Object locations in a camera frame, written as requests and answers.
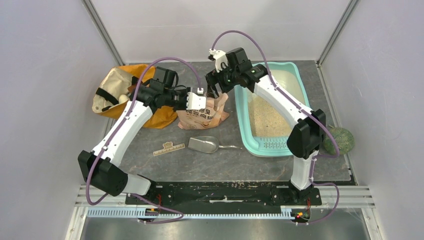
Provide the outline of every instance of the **white wall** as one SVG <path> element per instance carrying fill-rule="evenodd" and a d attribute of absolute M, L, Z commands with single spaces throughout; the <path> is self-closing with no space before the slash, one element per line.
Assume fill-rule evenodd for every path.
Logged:
<path fill-rule="evenodd" d="M 323 64 L 386 239 L 422 239 L 424 1 L 360 1 Z"/>
<path fill-rule="evenodd" d="M 65 237 L 112 55 L 79 0 L 0 4 L 0 238 Z"/>
<path fill-rule="evenodd" d="M 208 61 L 215 38 L 227 30 L 251 35 L 269 60 L 316 60 L 349 0 L 92 0 L 126 63 L 161 57 Z M 262 60 L 241 35 L 217 48 L 243 47 Z"/>

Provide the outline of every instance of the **gray floor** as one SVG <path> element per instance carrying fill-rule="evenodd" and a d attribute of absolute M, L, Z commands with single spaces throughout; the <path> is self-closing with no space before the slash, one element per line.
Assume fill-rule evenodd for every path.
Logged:
<path fill-rule="evenodd" d="M 303 81 L 312 109 L 322 109 L 327 123 L 332 124 L 329 106 L 324 95 L 317 68 L 313 61 L 294 61 Z M 210 72 L 212 62 L 194 62 L 201 76 Z M 159 66 L 178 72 L 179 84 L 196 86 L 196 78 L 182 63 L 162 63 Z M 184 148 L 159 156 L 153 152 L 163 148 L 162 144 L 188 144 L 194 136 L 214 136 L 223 145 L 243 147 L 236 114 L 234 91 L 230 92 L 225 111 L 230 114 L 221 125 L 205 130 L 180 129 L 178 119 L 164 129 L 142 128 L 128 147 L 121 169 L 140 174 L 154 181 L 288 181 L 292 175 L 293 157 L 265 158 L 251 155 L 246 149 L 220 149 L 213 154 L 196 152 Z M 349 171 L 345 158 L 320 159 L 314 172 L 316 181 L 348 181 Z"/>
<path fill-rule="evenodd" d="M 313 209 L 312 220 L 328 210 Z M 323 222 L 295 226 L 282 219 L 187 219 L 144 225 L 131 218 L 87 218 L 81 240 L 369 240 L 361 209 L 338 209 Z"/>

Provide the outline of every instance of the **black marble surface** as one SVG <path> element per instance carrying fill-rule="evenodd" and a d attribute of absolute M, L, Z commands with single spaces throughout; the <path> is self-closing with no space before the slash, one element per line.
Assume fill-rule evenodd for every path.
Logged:
<path fill-rule="evenodd" d="M 332 124 L 329 106 L 324 95 L 317 68 L 313 61 L 293 61 L 299 69 L 312 109 L 322 109 L 327 124 Z M 193 62 L 199 75 L 204 76 L 212 62 Z M 160 63 L 158 66 L 178 72 L 179 84 L 196 86 L 195 75 L 182 63 Z M 230 116 L 218 127 L 205 130 L 180 129 L 178 118 L 164 129 L 142 128 L 129 145 L 120 168 L 127 173 L 140 174 L 154 181 L 288 181 L 292 175 L 293 157 L 257 157 L 243 146 L 237 120 L 234 91 L 230 92 L 225 111 Z M 207 154 L 187 148 L 190 137 L 214 136 L 221 145 L 237 145 L 242 149 L 219 149 Z M 162 144 L 184 143 L 186 148 L 153 156 L 163 149 Z M 321 158 L 317 161 L 316 181 L 349 181 L 345 158 Z"/>

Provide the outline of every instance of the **scoop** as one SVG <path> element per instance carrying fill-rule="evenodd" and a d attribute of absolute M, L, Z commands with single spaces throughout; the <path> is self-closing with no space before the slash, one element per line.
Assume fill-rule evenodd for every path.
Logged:
<path fill-rule="evenodd" d="M 188 140 L 188 148 L 199 152 L 211 154 L 218 149 L 241 149 L 235 145 L 220 145 L 214 136 L 193 136 Z"/>

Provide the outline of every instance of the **green ball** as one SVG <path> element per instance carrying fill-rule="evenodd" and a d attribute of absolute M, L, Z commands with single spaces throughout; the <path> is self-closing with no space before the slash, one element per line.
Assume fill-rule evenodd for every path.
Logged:
<path fill-rule="evenodd" d="M 347 154 L 350 150 L 355 147 L 355 139 L 352 133 L 342 127 L 333 127 L 329 129 L 329 132 L 333 136 L 335 142 L 340 149 L 340 155 Z M 334 149 L 333 143 L 331 142 L 329 136 L 324 137 L 324 148 L 331 155 L 336 155 L 336 150 Z"/>

